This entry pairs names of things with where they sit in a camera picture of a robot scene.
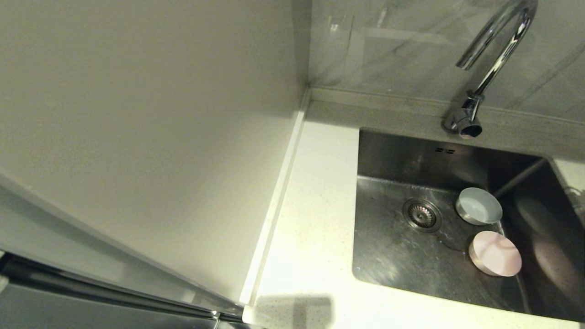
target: kitchen sink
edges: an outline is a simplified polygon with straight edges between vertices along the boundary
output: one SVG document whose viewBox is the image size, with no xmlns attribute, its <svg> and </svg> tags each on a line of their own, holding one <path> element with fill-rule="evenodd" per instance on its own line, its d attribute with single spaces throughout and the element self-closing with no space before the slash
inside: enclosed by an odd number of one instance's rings
<svg viewBox="0 0 585 329">
<path fill-rule="evenodd" d="M 463 221 L 466 187 L 498 197 L 497 224 Z M 513 277 L 479 271 L 467 249 L 481 231 L 516 244 Z M 353 274 L 445 299 L 585 322 L 584 228 L 550 163 L 538 156 L 360 131 Z"/>
</svg>

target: pink bowl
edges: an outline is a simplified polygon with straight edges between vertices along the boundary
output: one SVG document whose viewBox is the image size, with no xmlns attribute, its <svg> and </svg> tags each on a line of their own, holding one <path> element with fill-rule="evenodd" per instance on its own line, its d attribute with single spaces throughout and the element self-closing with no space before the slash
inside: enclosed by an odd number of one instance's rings
<svg viewBox="0 0 585 329">
<path fill-rule="evenodd" d="M 469 256 L 477 268 L 489 275 L 514 276 L 522 268 L 522 258 L 516 246 L 496 232 L 476 234 L 469 245 Z"/>
</svg>

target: faucet spout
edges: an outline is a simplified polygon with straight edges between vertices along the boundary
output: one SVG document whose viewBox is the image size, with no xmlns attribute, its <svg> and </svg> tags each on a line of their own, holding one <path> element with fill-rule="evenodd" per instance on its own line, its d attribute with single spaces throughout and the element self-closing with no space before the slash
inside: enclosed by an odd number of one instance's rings
<svg viewBox="0 0 585 329">
<path fill-rule="evenodd" d="M 500 72 L 506 61 L 512 56 L 512 53 L 522 38 L 526 35 L 526 32 L 536 15 L 537 7 L 538 0 L 509 0 L 486 23 L 484 28 L 463 53 L 457 62 L 457 66 L 467 71 L 473 67 L 473 64 L 475 64 L 487 46 L 494 40 L 495 36 L 497 36 L 506 25 L 508 25 L 512 18 L 518 16 L 518 21 L 510 41 L 505 45 L 494 64 L 486 72 L 481 83 L 475 90 L 468 91 L 467 100 L 463 106 L 454 109 L 443 121 L 443 127 L 448 132 L 459 133 L 463 138 L 474 138 L 481 133 L 481 126 L 479 125 L 479 122 L 476 123 L 476 121 L 479 104 L 484 98 L 483 93 L 493 81 L 494 77 Z"/>
</svg>

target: faucet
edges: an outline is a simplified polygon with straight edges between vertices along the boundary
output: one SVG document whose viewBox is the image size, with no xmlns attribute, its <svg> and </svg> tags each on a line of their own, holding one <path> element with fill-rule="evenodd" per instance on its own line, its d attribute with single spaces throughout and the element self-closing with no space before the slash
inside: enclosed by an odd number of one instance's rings
<svg viewBox="0 0 585 329">
<path fill-rule="evenodd" d="M 467 91 L 467 99 L 461 106 L 456 108 L 443 121 L 443 128 L 450 133 L 458 133 L 465 139 L 475 138 L 483 130 L 477 119 L 479 105 L 485 99 L 483 93 L 493 81 L 494 77 L 516 49 L 530 24 L 534 20 L 538 0 L 509 0 L 483 27 L 469 45 L 465 53 L 457 62 L 457 67 L 469 71 L 476 60 L 481 56 L 486 47 L 494 40 L 495 36 L 515 16 L 519 16 L 514 33 L 508 44 L 504 47 L 491 68 L 486 72 L 479 86 L 475 90 Z"/>
</svg>

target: white countertop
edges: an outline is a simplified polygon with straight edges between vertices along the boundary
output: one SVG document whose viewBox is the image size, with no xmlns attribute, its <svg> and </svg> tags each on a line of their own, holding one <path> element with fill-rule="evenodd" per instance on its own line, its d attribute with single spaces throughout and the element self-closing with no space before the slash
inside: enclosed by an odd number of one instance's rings
<svg viewBox="0 0 585 329">
<path fill-rule="evenodd" d="M 281 328 L 583 328 L 584 324 L 372 285 L 352 275 L 359 129 L 304 124 L 256 304 L 244 321 Z M 585 166 L 559 160 L 585 189 Z"/>
</svg>

